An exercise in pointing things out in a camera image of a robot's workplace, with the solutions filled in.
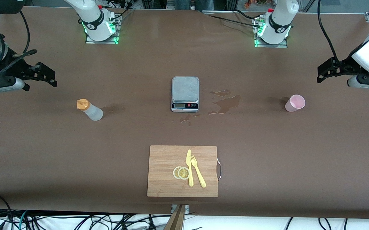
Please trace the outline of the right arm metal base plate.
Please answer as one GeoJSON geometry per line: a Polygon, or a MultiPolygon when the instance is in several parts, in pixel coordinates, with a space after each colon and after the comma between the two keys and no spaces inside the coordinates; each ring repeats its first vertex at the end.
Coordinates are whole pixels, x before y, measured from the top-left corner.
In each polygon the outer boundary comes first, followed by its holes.
{"type": "Polygon", "coordinates": [[[86,33],[87,44],[118,44],[122,17],[116,18],[115,13],[101,10],[102,21],[92,24],[82,21],[86,33]]]}

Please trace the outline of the pink plastic cup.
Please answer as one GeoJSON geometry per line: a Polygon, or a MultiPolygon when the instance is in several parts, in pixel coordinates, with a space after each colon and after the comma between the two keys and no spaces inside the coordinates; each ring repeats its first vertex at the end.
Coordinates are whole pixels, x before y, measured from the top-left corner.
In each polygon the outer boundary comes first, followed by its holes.
{"type": "Polygon", "coordinates": [[[303,96],[300,95],[293,95],[289,98],[287,103],[285,104],[285,109],[288,112],[295,112],[302,108],[304,108],[306,105],[306,101],[303,98],[303,96]]]}

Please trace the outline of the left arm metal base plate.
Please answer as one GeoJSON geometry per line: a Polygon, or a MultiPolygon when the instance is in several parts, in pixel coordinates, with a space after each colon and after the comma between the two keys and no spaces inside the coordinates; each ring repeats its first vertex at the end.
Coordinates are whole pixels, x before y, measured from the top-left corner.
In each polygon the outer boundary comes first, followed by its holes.
{"type": "Polygon", "coordinates": [[[288,48],[286,37],[279,44],[270,44],[263,40],[262,34],[267,28],[264,15],[254,17],[254,19],[252,19],[252,25],[254,33],[254,45],[256,48],[288,48]]]}

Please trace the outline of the bamboo cutting board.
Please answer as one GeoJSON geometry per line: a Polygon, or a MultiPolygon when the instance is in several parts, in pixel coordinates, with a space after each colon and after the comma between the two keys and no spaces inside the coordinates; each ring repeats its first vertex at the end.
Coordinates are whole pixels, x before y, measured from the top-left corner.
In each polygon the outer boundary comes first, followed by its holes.
{"type": "Polygon", "coordinates": [[[217,147],[215,146],[162,146],[150,147],[148,162],[149,197],[218,197],[217,147]],[[195,168],[192,166],[194,186],[188,180],[176,179],[173,170],[177,166],[187,167],[186,154],[196,157],[199,170],[206,182],[202,188],[195,168]]]}

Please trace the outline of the large brown liquid spill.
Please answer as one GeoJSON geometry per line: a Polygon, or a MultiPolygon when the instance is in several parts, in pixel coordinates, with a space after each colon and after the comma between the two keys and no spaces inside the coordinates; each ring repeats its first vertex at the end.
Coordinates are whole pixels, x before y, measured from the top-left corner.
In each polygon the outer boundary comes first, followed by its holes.
{"type": "Polygon", "coordinates": [[[220,97],[221,99],[213,102],[214,105],[219,106],[217,111],[210,111],[211,114],[225,114],[230,109],[234,109],[239,106],[239,102],[241,100],[240,95],[231,96],[230,90],[220,90],[220,91],[212,91],[211,94],[220,97]]]}

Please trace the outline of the small brown liquid spill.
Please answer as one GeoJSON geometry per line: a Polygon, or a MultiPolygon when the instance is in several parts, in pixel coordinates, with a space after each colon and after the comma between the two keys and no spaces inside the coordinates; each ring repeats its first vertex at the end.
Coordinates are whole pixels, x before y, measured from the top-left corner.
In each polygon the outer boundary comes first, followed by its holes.
{"type": "Polygon", "coordinates": [[[188,126],[192,126],[191,119],[200,117],[200,114],[187,114],[184,118],[180,118],[179,122],[180,124],[187,124],[188,126]]]}

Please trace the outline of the clear orange-capped sauce bottle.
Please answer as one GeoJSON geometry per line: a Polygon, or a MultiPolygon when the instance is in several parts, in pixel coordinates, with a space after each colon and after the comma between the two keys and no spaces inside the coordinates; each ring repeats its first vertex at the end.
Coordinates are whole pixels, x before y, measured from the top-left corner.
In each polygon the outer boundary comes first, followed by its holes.
{"type": "Polygon", "coordinates": [[[104,112],[100,108],[94,106],[87,99],[78,99],[76,101],[76,106],[93,121],[99,121],[104,116],[104,112]]]}

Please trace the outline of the person in blue jeans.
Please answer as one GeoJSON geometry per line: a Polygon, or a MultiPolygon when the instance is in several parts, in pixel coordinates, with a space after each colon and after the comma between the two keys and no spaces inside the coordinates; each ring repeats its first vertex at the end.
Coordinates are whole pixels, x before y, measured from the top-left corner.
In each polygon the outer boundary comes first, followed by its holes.
{"type": "Polygon", "coordinates": [[[176,10],[214,10],[214,0],[173,0],[176,10]]]}

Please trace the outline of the yellow plastic knife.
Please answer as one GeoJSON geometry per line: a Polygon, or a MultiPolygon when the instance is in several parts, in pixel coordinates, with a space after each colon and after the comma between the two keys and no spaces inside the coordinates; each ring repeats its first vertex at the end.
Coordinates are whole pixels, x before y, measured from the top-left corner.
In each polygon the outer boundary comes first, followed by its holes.
{"type": "Polygon", "coordinates": [[[193,182],[192,165],[191,165],[191,150],[188,150],[188,152],[186,154],[186,164],[187,164],[188,169],[189,169],[188,184],[189,184],[190,187],[193,187],[194,182],[193,182]]]}

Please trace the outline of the wooden post with bracket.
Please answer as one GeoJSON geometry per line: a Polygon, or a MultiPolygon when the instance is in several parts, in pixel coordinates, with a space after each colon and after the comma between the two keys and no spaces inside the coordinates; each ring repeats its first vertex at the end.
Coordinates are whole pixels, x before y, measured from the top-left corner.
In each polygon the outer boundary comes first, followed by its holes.
{"type": "Polygon", "coordinates": [[[188,205],[172,205],[171,216],[163,230],[183,230],[186,214],[189,214],[188,205]]]}

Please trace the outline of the orange toy food pile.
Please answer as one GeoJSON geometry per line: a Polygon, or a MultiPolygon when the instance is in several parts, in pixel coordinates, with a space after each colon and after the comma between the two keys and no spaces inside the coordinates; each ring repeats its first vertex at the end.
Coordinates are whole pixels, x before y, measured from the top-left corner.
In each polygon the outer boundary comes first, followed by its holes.
{"type": "Polygon", "coordinates": [[[268,0],[246,0],[243,4],[245,9],[250,9],[251,7],[265,6],[268,4],[268,0]]]}

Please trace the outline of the yellow plastic fork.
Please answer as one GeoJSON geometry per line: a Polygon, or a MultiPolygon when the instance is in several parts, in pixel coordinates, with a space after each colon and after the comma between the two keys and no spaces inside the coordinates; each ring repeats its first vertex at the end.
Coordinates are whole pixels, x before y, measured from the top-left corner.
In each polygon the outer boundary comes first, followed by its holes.
{"type": "Polygon", "coordinates": [[[206,182],[205,182],[205,180],[204,180],[204,178],[203,178],[203,176],[202,176],[202,174],[201,174],[201,172],[200,172],[200,170],[199,170],[199,167],[198,167],[198,162],[197,162],[197,160],[196,160],[196,157],[194,156],[194,155],[191,155],[191,164],[192,164],[192,166],[195,168],[195,170],[196,170],[196,173],[197,173],[197,176],[198,176],[198,178],[199,178],[199,182],[200,182],[200,185],[201,185],[201,187],[202,188],[206,188],[206,182]]]}

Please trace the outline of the silver digital kitchen scale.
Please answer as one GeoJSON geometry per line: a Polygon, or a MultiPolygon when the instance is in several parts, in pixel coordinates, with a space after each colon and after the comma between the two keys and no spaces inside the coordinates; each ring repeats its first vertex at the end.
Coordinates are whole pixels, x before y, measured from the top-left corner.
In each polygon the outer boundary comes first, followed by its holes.
{"type": "Polygon", "coordinates": [[[173,77],[171,86],[172,112],[198,112],[200,83],[198,77],[173,77]]]}

